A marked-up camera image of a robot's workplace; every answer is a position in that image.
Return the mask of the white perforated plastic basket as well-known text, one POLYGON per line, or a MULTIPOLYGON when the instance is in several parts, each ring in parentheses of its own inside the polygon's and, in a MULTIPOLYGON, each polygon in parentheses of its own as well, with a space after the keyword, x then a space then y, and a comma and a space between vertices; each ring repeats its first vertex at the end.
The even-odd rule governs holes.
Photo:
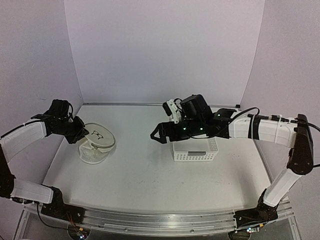
POLYGON ((176 141, 172 148, 175 162, 211 162, 219 152, 214 138, 176 141))

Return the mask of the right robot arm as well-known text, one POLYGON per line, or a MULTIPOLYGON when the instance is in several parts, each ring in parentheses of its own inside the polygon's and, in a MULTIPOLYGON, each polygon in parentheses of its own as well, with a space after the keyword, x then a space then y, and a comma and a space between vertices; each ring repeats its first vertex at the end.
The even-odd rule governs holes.
POLYGON ((310 129, 317 126, 308 122, 305 115, 284 118, 281 115, 251 114, 252 108, 243 111, 220 108, 213 112, 201 94, 191 95, 180 103, 170 99, 162 105, 169 121, 159 123, 150 138, 161 144, 188 139, 206 138, 252 139, 270 142, 289 148, 284 170, 262 194, 262 203, 252 209, 252 218, 262 222, 286 195, 301 176, 309 174, 314 164, 314 145, 310 129))

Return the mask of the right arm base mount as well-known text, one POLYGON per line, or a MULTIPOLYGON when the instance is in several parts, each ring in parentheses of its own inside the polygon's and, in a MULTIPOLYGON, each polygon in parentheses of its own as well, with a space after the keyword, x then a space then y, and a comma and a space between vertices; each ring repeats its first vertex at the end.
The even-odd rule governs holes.
POLYGON ((267 189, 265 189, 259 197, 256 207, 235 211, 233 218, 235 219, 238 230, 266 224, 278 219, 278 205, 269 206, 263 202, 266 190, 267 189))

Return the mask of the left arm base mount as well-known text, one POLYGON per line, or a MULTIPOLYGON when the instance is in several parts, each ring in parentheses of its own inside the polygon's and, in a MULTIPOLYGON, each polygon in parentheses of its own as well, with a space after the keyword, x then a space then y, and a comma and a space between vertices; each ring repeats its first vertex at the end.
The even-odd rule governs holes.
POLYGON ((52 201, 42 205, 41 214, 59 220, 72 221, 74 224, 81 224, 84 219, 85 209, 64 203, 62 191, 53 186, 50 189, 53 190, 52 201))

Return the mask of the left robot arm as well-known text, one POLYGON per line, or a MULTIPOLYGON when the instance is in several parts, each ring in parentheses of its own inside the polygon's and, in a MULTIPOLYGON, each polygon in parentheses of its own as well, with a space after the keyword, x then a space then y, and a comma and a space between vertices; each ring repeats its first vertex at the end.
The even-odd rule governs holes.
POLYGON ((75 144, 89 134, 84 122, 73 116, 73 106, 67 100, 54 99, 49 109, 37 114, 0 137, 0 196, 48 204, 48 211, 57 219, 67 214, 67 207, 54 198, 51 187, 16 178, 9 161, 31 144, 50 135, 65 137, 75 144))

